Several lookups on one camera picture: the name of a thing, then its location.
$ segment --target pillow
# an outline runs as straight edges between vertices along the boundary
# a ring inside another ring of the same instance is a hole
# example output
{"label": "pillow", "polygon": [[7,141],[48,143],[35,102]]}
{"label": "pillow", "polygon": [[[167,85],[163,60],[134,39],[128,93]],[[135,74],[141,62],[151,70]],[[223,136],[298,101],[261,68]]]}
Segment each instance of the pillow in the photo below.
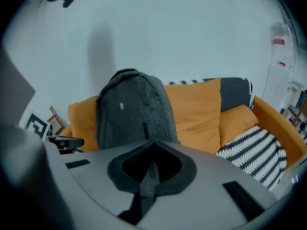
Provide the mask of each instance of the pillow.
{"label": "pillow", "polygon": [[220,89],[221,78],[165,86],[182,145],[209,153],[220,149]]}
{"label": "pillow", "polygon": [[221,147],[258,123],[257,117],[245,105],[221,112],[219,125]]}
{"label": "pillow", "polygon": [[96,99],[97,96],[68,106],[72,136],[84,139],[80,149],[84,151],[98,151],[96,138]]}

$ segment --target couch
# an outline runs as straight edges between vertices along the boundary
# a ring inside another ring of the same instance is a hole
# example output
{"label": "couch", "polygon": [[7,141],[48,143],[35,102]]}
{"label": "couch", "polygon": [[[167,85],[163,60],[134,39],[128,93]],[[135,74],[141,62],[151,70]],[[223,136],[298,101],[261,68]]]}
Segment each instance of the couch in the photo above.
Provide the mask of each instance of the couch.
{"label": "couch", "polygon": [[[165,85],[194,84],[209,80],[211,79],[171,81]],[[259,123],[226,143],[216,155],[231,161],[271,191],[278,184],[284,170],[306,153],[307,147],[303,139],[281,114],[253,94],[249,80],[221,78],[220,94],[221,112],[245,105]],[[65,128],[61,135],[73,137],[71,126]]]}

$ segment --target orange pillow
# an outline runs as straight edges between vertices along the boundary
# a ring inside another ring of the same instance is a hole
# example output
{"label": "orange pillow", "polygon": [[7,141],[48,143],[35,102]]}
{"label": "orange pillow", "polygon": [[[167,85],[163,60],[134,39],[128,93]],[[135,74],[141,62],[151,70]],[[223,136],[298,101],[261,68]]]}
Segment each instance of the orange pillow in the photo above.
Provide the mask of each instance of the orange pillow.
{"label": "orange pillow", "polygon": [[96,99],[97,96],[68,106],[72,136],[84,139],[80,149],[84,151],[98,151],[96,138]]}
{"label": "orange pillow", "polygon": [[182,145],[209,153],[220,149],[220,89],[220,78],[165,86]]}
{"label": "orange pillow", "polygon": [[221,112],[219,125],[221,147],[258,123],[257,117],[245,105]]}

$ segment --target gray backpack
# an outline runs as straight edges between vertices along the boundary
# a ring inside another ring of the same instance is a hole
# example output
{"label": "gray backpack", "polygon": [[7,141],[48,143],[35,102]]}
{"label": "gray backpack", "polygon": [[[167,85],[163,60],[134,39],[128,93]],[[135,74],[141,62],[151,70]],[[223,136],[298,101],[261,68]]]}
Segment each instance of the gray backpack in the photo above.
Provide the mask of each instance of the gray backpack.
{"label": "gray backpack", "polygon": [[179,143],[162,82],[136,69],[118,71],[102,89],[96,129],[100,150],[148,139]]}

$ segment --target couch armrest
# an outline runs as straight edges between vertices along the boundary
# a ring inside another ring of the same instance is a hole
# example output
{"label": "couch armrest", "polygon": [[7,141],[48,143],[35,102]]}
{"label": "couch armrest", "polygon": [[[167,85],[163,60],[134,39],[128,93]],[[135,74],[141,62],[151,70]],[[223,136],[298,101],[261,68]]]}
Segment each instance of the couch armrest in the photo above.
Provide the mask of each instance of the couch armrest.
{"label": "couch armrest", "polygon": [[259,120],[259,127],[274,135],[286,151],[286,168],[291,167],[307,152],[304,140],[291,123],[257,96],[255,96],[253,113]]}
{"label": "couch armrest", "polygon": [[60,136],[72,137],[71,126],[68,125],[61,133]]}

